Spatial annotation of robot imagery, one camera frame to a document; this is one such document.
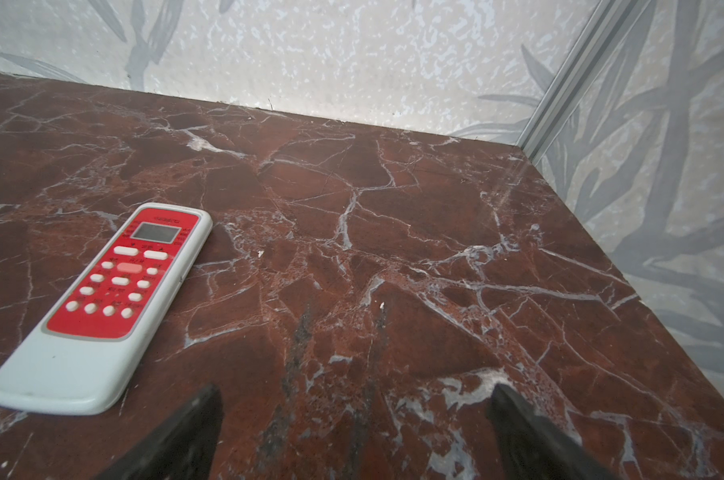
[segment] pink button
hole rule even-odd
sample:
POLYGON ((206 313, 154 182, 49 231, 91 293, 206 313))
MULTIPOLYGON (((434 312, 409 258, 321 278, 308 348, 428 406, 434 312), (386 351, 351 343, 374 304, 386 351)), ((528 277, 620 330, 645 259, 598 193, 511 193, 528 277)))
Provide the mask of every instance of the pink button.
POLYGON ((143 270, 143 266, 137 264, 117 264, 117 270, 128 274, 139 274, 143 270))

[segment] red remote panel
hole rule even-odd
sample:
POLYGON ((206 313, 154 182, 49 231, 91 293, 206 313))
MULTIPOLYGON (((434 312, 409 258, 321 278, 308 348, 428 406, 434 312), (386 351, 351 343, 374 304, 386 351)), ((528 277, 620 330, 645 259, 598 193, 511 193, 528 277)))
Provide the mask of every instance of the red remote panel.
POLYGON ((49 319, 47 329, 103 340, 128 335, 198 220, 175 210, 142 210, 49 319), (163 241, 133 238, 136 231, 163 241))

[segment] wallpaper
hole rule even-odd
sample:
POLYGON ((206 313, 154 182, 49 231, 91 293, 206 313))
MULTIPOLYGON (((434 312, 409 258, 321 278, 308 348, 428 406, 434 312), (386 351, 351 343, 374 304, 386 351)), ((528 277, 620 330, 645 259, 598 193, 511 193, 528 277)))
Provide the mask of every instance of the wallpaper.
POLYGON ((539 168, 724 396, 724 0, 651 2, 539 168))
POLYGON ((596 0, 21 5, 0 0, 0 72, 491 139, 521 130, 551 81, 529 62, 556 72, 596 0))

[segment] remote control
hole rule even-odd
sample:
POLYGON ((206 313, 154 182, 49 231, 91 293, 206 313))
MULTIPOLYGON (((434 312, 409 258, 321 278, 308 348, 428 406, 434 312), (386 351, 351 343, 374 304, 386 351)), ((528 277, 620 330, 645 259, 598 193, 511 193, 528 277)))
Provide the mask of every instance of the remote control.
POLYGON ((95 415, 116 403, 212 229, 143 204, 0 368, 0 406, 95 415))

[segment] metal trim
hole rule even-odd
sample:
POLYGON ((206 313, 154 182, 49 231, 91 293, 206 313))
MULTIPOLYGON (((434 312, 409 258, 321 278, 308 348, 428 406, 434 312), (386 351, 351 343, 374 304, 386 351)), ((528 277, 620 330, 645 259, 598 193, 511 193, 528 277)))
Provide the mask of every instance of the metal trim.
POLYGON ((516 144, 537 166, 649 0, 600 0, 516 144))

